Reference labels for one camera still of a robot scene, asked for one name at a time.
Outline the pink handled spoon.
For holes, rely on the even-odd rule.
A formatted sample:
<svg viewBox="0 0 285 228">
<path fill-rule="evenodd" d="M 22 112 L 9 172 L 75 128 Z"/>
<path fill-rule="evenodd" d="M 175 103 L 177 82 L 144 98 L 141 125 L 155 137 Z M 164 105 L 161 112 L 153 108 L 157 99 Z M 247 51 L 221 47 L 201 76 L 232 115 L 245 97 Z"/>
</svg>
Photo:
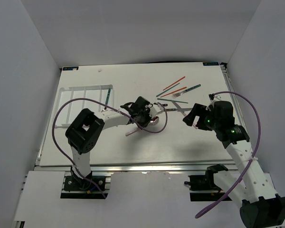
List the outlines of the pink handled spoon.
<svg viewBox="0 0 285 228">
<path fill-rule="evenodd" d="M 154 117 L 154 118 L 148 123 L 148 126 L 156 125 L 158 122 L 159 122 L 159 117 L 156 116 L 156 117 Z M 127 132 L 127 133 L 125 134 L 125 136 L 127 137 L 127 136 L 129 136 L 129 135 L 132 135 L 132 134 L 134 134 L 134 133 L 140 131 L 140 130 L 141 130 L 140 128 L 133 129 L 133 130 Z"/>
</svg>

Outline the pink handled knife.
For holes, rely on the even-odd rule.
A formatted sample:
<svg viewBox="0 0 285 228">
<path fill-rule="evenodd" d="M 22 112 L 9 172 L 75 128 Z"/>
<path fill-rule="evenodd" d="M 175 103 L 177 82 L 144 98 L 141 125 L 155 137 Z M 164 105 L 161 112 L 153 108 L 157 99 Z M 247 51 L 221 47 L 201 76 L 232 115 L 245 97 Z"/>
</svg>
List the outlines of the pink handled knife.
<svg viewBox="0 0 285 228">
<path fill-rule="evenodd" d="M 177 109 L 179 112 L 182 113 L 182 115 L 183 115 L 184 117 L 186 117 L 186 113 L 185 113 L 186 111 L 191 111 L 191 110 L 192 110 L 192 108 L 185 108 L 185 109 L 181 108 L 180 105 L 177 104 L 175 101 L 172 101 L 172 103 L 175 105 L 176 109 Z"/>
</svg>

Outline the green handled spoon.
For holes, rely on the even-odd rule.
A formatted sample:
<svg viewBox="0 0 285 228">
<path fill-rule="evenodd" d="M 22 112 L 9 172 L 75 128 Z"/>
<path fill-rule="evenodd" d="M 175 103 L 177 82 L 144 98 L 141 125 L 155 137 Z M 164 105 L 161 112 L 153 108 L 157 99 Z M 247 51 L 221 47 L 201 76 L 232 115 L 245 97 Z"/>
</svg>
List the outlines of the green handled spoon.
<svg viewBox="0 0 285 228">
<path fill-rule="evenodd" d="M 111 93 L 111 89 L 109 88 L 109 89 L 108 89 L 108 92 L 107 92 L 107 96 L 106 96 L 106 100 L 105 100 L 105 106 L 104 106 L 103 111 L 106 111 L 106 110 L 107 110 L 107 106 L 108 106 L 109 98 L 110 98 L 110 93 Z"/>
</svg>

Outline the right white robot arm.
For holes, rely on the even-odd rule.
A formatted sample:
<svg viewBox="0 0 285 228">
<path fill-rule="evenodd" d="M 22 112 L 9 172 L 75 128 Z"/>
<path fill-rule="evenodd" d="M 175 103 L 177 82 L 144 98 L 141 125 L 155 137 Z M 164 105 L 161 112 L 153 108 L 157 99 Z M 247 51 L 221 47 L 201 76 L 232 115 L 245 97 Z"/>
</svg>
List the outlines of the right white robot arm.
<svg viewBox="0 0 285 228">
<path fill-rule="evenodd" d="M 232 103 L 217 99 L 218 95 L 209 95 L 209 105 L 195 103 L 183 122 L 200 130 L 214 131 L 233 159 L 239 177 L 234 178 L 224 165 L 209 166 L 205 172 L 206 186 L 212 190 L 221 189 L 224 194 L 198 212 L 195 218 L 204 216 L 221 201 L 230 198 L 239 208 L 245 227 L 280 226 L 285 220 L 285 197 L 279 196 L 258 162 L 259 144 L 252 148 L 245 128 L 235 123 Z"/>
</svg>

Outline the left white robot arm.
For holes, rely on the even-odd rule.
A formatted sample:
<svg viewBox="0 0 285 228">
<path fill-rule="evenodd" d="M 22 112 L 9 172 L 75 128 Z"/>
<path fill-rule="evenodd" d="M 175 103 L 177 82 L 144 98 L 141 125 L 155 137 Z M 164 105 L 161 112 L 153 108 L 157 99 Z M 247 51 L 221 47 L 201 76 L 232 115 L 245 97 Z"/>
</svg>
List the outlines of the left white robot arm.
<svg viewBox="0 0 285 228">
<path fill-rule="evenodd" d="M 72 151 L 74 164 L 71 175 L 75 185 L 82 190 L 90 186 L 90 151 L 95 147 L 103 130 L 129 124 L 137 124 L 139 129 L 146 128 L 155 117 L 164 112 L 161 104 L 152 104 L 141 96 L 135 102 L 123 104 L 116 111 L 94 113 L 88 108 L 83 109 L 65 133 Z"/>
</svg>

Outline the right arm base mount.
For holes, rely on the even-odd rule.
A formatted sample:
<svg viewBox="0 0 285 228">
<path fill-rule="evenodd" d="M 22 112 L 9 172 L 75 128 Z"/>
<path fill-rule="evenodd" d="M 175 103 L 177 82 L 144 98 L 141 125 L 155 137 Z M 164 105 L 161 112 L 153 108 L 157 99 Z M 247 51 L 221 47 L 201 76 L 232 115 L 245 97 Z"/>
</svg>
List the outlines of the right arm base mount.
<svg viewBox="0 0 285 228">
<path fill-rule="evenodd" d="M 191 202 L 215 202 L 224 195 L 219 187 L 211 187 L 205 175 L 190 175 L 184 185 L 190 190 Z"/>
</svg>

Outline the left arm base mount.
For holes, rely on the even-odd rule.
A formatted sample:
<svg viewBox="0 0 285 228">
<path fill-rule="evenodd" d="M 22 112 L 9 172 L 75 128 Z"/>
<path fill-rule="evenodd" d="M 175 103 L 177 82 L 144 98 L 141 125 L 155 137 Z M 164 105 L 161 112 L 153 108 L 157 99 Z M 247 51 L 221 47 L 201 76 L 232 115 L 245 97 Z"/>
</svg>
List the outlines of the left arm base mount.
<svg viewBox="0 0 285 228">
<path fill-rule="evenodd" d="M 104 200 L 103 194 L 107 197 L 109 193 L 110 178 L 99 175 L 94 176 L 92 173 L 87 178 L 91 179 L 94 184 L 87 180 L 77 180 L 71 174 L 66 175 L 63 180 L 60 198 Z"/>
</svg>

